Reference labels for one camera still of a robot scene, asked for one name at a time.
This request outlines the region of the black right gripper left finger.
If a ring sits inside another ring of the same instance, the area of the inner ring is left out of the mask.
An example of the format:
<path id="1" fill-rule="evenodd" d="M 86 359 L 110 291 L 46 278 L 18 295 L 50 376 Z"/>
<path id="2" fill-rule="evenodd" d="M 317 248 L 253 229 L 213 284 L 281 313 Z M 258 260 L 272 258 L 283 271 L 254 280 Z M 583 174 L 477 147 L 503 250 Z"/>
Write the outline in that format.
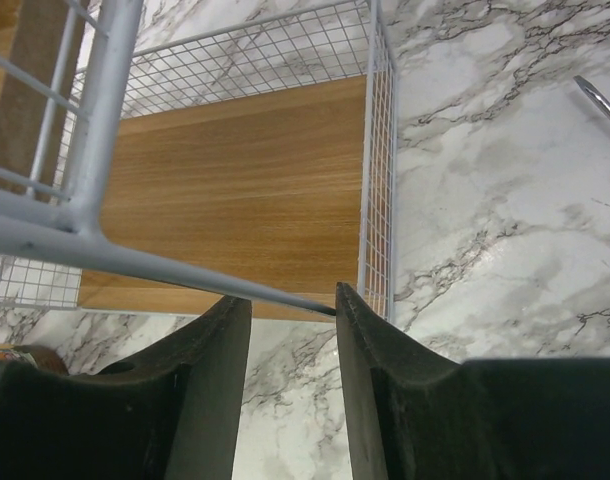
<path id="1" fill-rule="evenodd" d="M 94 375 L 0 361 L 0 479 L 228 479 L 252 306 L 224 297 Z"/>

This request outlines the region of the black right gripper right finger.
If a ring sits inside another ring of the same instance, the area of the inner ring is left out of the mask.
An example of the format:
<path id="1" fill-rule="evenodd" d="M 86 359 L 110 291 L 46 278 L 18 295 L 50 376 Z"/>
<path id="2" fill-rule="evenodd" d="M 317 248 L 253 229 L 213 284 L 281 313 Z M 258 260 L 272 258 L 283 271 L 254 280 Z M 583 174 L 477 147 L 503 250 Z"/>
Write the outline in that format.
<path id="1" fill-rule="evenodd" d="M 345 283 L 336 330 L 356 479 L 610 479 L 610 358 L 453 362 Z"/>

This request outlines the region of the green roll front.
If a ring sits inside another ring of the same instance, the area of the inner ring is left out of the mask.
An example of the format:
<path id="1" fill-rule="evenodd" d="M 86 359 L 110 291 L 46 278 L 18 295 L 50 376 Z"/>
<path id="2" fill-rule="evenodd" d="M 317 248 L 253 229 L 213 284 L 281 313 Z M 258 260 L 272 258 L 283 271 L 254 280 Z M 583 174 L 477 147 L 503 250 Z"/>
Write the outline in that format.
<path id="1" fill-rule="evenodd" d="M 52 349 L 40 345 L 0 345 L 0 361 L 20 361 L 39 370 L 68 375 L 61 357 Z"/>

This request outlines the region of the white wire wooden shelf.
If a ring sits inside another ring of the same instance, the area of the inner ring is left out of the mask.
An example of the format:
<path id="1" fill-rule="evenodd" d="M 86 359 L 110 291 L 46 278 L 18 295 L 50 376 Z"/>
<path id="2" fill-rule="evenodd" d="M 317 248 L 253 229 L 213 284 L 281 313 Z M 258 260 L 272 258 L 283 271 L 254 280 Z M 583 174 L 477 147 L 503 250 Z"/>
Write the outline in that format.
<path id="1" fill-rule="evenodd" d="M 140 1 L 0 1 L 0 305 L 324 321 L 394 306 L 377 1 L 137 50 Z"/>

